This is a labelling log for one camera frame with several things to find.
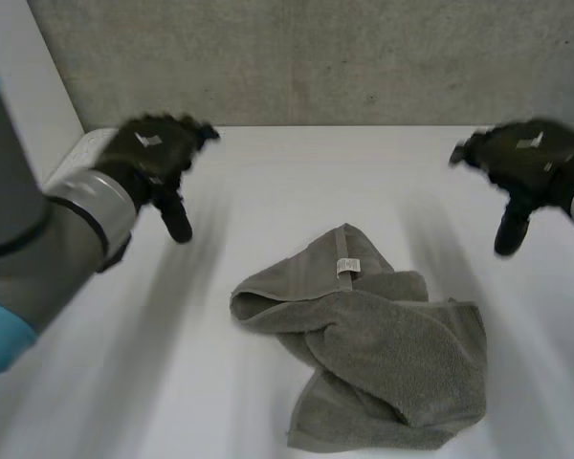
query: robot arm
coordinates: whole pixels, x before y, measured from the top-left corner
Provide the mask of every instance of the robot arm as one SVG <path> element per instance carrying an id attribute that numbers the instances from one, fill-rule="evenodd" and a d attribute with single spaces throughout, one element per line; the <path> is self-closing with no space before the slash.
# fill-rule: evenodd
<path id="1" fill-rule="evenodd" d="M 510 196 L 497 230 L 497 254 L 519 249 L 538 208 L 561 208 L 574 221 L 574 130 L 552 120 L 504 124 L 460 143 L 450 164 L 461 162 Z"/>
<path id="2" fill-rule="evenodd" d="M 142 206 L 158 208 L 177 242 L 191 238 L 181 174 L 217 138 L 191 118 L 133 120 L 93 168 L 43 194 L 0 99 L 0 373 L 94 273 L 121 260 Z"/>

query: gray wall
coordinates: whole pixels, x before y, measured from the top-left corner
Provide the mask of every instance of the gray wall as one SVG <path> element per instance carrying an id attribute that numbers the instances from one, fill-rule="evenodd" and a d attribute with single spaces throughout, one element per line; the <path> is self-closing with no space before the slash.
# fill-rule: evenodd
<path id="1" fill-rule="evenodd" d="M 574 123 L 574 1 L 30 0 L 86 129 Z"/>

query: white table surface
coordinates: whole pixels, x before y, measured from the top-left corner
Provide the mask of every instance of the white table surface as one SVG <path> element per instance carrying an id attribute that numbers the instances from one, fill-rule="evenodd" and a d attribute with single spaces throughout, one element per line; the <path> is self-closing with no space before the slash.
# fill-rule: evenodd
<path id="1" fill-rule="evenodd" d="M 0 376 L 0 459 L 270 459 L 311 370 L 231 319 L 232 289 L 348 222 L 432 296 L 479 302 L 488 415 L 434 452 L 346 458 L 574 457 L 574 228 L 537 214 L 493 255 L 505 197 L 447 167 L 467 127 L 226 128 L 184 180 L 192 243 L 143 212 L 124 261 L 96 276 Z M 88 161 L 87 135 L 65 168 Z"/>

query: black glove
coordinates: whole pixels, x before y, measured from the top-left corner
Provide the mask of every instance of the black glove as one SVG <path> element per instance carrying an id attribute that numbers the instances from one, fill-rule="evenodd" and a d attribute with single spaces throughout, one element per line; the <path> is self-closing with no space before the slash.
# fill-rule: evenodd
<path id="1" fill-rule="evenodd" d="M 568 215 L 574 197 L 574 131 L 551 120 L 530 120 L 476 132 L 459 144 L 450 164 L 464 161 L 508 191 L 510 202 L 495 249 L 511 255 L 525 238 L 529 215 L 556 206 Z"/>
<path id="2" fill-rule="evenodd" d="M 192 230 L 179 194 L 181 174 L 209 139 L 219 139 L 219 134 L 191 117 L 131 120 L 102 150 L 94 169 L 123 186 L 137 211 L 152 203 L 172 238 L 183 244 Z"/>

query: gray towel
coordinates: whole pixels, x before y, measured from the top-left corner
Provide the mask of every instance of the gray towel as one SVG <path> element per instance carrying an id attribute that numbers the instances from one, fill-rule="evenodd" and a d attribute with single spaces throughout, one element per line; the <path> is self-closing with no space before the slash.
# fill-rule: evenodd
<path id="1" fill-rule="evenodd" d="M 345 258 L 360 271 L 337 273 Z M 350 225 L 246 279 L 231 310 L 317 368 L 292 415 L 291 447 L 436 449 L 485 414 L 474 304 L 428 302 L 420 274 L 393 271 Z"/>

